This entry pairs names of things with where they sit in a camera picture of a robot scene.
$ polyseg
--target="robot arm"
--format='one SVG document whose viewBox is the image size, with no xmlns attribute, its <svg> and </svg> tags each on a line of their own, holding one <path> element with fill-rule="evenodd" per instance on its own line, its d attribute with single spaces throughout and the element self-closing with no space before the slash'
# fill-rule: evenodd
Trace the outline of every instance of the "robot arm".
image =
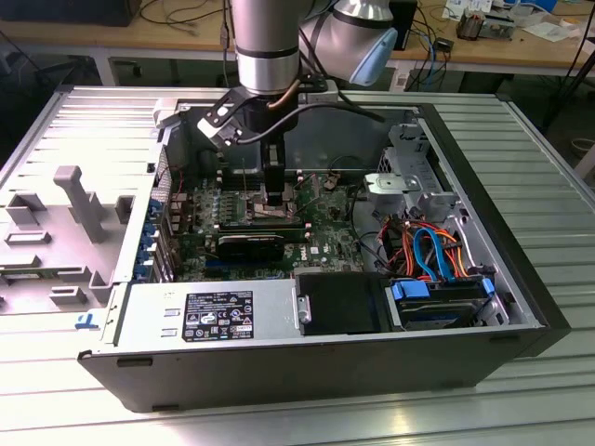
<svg viewBox="0 0 595 446">
<path fill-rule="evenodd" d="M 300 26 L 326 72 L 358 85 L 375 82 L 397 38 L 389 0 L 233 0 L 232 14 L 240 82 L 262 96 L 294 83 L 300 50 L 314 63 Z"/>
<path fill-rule="evenodd" d="M 397 33 L 389 0 L 232 0 L 231 10 L 242 86 L 221 98 L 198 128 L 219 147 L 240 144 L 246 129 L 258 135 L 249 140 L 259 142 L 265 200 L 275 206 L 284 191 L 284 133 L 298 124 L 297 92 L 308 91 L 299 85 L 300 56 L 324 76 L 371 85 Z M 244 126 L 233 118 L 239 110 Z"/>
</svg>

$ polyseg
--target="green circuit board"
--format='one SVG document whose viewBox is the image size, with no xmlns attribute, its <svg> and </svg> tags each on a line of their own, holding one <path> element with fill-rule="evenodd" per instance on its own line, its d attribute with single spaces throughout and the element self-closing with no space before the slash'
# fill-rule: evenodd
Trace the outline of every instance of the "green circuit board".
<svg viewBox="0 0 595 446">
<path fill-rule="evenodd" d="M 345 218 L 349 207 L 348 186 L 337 185 L 327 190 L 326 174 L 308 177 L 294 189 L 293 206 L 302 222 L 300 229 L 238 230 L 247 234 L 274 233 L 287 241 L 283 259 L 267 264 L 227 265 L 218 260 L 216 241 L 225 235 L 225 228 L 244 225 L 246 196 L 258 196 L 257 190 L 220 190 L 216 181 L 205 179 L 187 192 L 183 225 L 178 227 L 176 240 L 181 259 L 178 268 L 180 282 L 241 281 L 256 279 L 286 279 L 300 271 L 359 271 L 362 255 L 355 245 L 350 222 Z M 278 216 L 259 216 L 258 221 L 272 224 Z"/>
</svg>

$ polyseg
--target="workbench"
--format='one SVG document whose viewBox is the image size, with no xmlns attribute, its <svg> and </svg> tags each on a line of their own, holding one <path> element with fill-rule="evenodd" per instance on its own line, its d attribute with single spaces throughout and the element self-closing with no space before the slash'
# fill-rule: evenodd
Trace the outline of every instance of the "workbench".
<svg viewBox="0 0 595 446">
<path fill-rule="evenodd" d="M 515 32 L 511 42 L 487 39 L 468 42 L 457 39 L 456 23 L 440 19 L 442 9 L 437 6 L 443 3 L 444 0 L 426 0 L 422 8 L 429 25 L 437 34 L 455 41 L 452 58 L 448 63 L 449 71 L 565 75 L 572 64 L 577 50 L 576 40 L 565 39 L 551 43 L 522 30 Z M 167 0 L 166 7 L 171 11 L 195 4 L 191 0 Z M 588 14 L 591 7 L 590 2 L 580 5 L 558 4 L 554 13 Z M 209 0 L 203 7 L 181 12 L 175 18 L 183 20 L 217 9 L 220 9 L 220 2 Z M 159 4 L 147 8 L 145 15 L 157 21 L 164 20 Z M 101 82 L 104 85 L 117 85 L 112 58 L 222 60 L 221 17 L 219 12 L 198 20 L 195 28 L 197 35 L 166 25 L 149 23 L 140 17 L 136 17 L 127 28 L 0 21 L 0 30 L 24 51 L 32 54 L 91 57 L 97 64 Z M 0 49 L 4 52 L 14 51 L 6 42 L 0 43 Z M 394 51 L 388 63 L 390 68 L 395 69 L 390 89 L 403 90 L 403 79 L 413 69 L 419 68 L 426 56 L 427 51 L 417 36 L 410 36 L 406 50 Z M 233 51 L 230 51 L 228 58 L 235 59 Z M 586 53 L 581 55 L 577 69 L 586 58 Z"/>
<path fill-rule="evenodd" d="M 101 163 L 112 174 L 109 182 L 89 174 L 97 194 L 134 195 L 141 176 L 116 167 L 127 161 L 133 172 L 135 164 L 146 163 L 159 138 L 152 118 L 157 100 L 209 95 L 215 101 L 224 92 L 60 91 L 0 172 L 0 204 L 19 189 L 20 175 L 53 185 L 57 160 Z M 348 96 L 357 100 L 364 94 L 369 95 Z M 131 413 L 76 362 L 79 350 L 99 336 L 74 329 L 77 313 L 5 315 L 0 316 L 0 431 L 5 431 L 0 444 L 590 444 L 595 195 L 510 102 L 492 95 L 388 92 L 375 93 L 373 100 L 433 104 L 572 325 L 569 335 L 538 358 L 505 365 L 476 388 Z"/>
</svg>

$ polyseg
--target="warning label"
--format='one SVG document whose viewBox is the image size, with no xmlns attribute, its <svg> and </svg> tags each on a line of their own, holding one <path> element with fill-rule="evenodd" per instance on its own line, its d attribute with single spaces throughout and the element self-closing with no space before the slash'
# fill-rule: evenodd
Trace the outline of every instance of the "warning label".
<svg viewBox="0 0 595 446">
<path fill-rule="evenodd" d="M 186 342 L 252 339 L 254 313 L 251 291 L 196 293 L 186 296 Z"/>
</svg>

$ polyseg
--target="blue cable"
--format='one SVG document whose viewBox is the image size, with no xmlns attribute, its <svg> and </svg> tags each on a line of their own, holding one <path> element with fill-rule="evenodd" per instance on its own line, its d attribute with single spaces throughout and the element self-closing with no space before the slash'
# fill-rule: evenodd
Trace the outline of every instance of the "blue cable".
<svg viewBox="0 0 595 446">
<path fill-rule="evenodd" d="M 417 30 L 411 30 L 411 32 L 423 37 L 426 40 L 426 42 L 428 43 L 428 48 L 430 49 L 430 57 L 431 57 L 430 71 L 428 72 L 428 77 L 426 78 L 426 82 L 425 82 L 426 86 L 428 86 L 430 84 L 431 76 L 433 75 L 434 62 L 436 61 L 436 53 L 434 52 L 434 46 L 431 44 L 431 40 L 427 34 L 421 33 L 420 31 L 417 31 Z"/>
<path fill-rule="evenodd" d="M 443 276 L 449 282 L 454 282 L 455 276 L 453 276 L 453 273 L 448 267 L 448 264 L 444 260 L 443 246 L 440 243 L 438 234 L 436 234 L 436 232 L 429 228 L 422 228 L 420 230 L 417 230 L 416 235 L 413 238 L 413 252 L 416 255 L 417 264 L 428 273 L 433 282 L 438 281 L 436 273 L 432 271 L 428 265 L 426 265 L 426 262 L 424 262 L 423 255 L 421 254 L 420 242 L 421 237 L 424 233 L 428 233 L 428 235 L 431 237 L 432 242 L 434 243 L 434 250 L 436 251 L 436 261 L 438 262 L 438 269 L 440 270 L 440 275 Z"/>
</svg>

